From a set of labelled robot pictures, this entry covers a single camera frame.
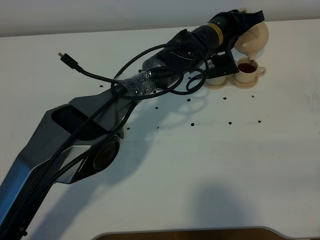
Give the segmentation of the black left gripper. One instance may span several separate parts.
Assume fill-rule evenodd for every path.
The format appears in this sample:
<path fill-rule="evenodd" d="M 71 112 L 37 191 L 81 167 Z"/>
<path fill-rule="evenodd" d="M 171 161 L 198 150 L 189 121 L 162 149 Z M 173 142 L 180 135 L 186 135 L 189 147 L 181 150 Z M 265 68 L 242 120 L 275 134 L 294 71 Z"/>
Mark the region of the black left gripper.
<path fill-rule="evenodd" d="M 255 13 L 231 10 L 214 16 L 207 22 L 212 28 L 219 28 L 219 48 L 224 49 L 233 46 L 237 39 L 246 31 L 265 20 L 262 10 Z"/>

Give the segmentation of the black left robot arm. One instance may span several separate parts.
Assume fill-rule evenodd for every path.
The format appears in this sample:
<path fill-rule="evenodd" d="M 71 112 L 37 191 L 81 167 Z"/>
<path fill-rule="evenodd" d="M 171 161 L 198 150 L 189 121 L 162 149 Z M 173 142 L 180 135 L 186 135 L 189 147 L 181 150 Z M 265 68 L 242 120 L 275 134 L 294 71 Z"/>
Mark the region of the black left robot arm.
<path fill-rule="evenodd" d="M 124 125 L 142 100 L 177 87 L 186 73 L 197 75 L 185 95 L 197 92 L 207 79 L 238 72 L 232 48 L 252 27 L 262 23 L 262 11 L 231 10 L 215 15 L 193 31 L 180 31 L 168 43 L 150 49 L 139 73 L 120 79 L 85 71 L 66 53 L 60 59 L 77 72 L 110 83 L 100 94 L 82 96 L 48 110 L 27 145 L 14 160 L 0 186 L 0 237 L 19 240 L 54 183 L 71 184 L 105 170 L 116 158 Z"/>

